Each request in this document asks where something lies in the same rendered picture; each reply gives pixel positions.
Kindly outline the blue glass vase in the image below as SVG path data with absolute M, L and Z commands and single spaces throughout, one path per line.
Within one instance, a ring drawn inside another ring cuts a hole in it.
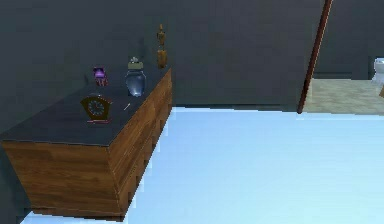
M 146 86 L 144 64 L 137 57 L 132 57 L 128 63 L 125 84 L 131 96 L 140 97 L 144 94 Z

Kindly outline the brown wooden statuette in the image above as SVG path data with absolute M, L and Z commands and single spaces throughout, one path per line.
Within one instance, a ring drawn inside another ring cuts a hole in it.
M 157 50 L 157 64 L 160 69 L 165 68 L 167 64 L 167 52 L 165 50 L 165 32 L 163 31 L 163 25 L 159 25 L 159 31 L 157 32 L 157 40 L 159 48 Z

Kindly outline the brown desk clock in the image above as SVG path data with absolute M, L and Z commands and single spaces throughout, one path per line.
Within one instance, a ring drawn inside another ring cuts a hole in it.
M 108 124 L 110 107 L 113 102 L 101 94 L 91 94 L 83 98 L 80 104 L 89 117 L 88 123 Z

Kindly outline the purple small box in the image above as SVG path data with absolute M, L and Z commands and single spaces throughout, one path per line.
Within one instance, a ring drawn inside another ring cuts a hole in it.
M 97 86 L 107 86 L 108 78 L 103 67 L 94 67 L 93 75 Z

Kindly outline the brown wooden chest of drawers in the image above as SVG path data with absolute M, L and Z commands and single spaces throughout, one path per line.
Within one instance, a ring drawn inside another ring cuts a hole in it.
M 172 71 L 145 73 L 141 97 L 115 73 L 108 86 L 90 84 L 0 135 L 33 212 L 124 219 L 172 109 Z M 108 124 L 88 123 L 80 101 L 91 94 L 113 102 Z

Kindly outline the white toilet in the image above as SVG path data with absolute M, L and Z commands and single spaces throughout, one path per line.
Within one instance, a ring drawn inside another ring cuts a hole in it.
M 374 75 L 372 82 L 384 85 L 384 58 L 376 58 L 373 62 Z

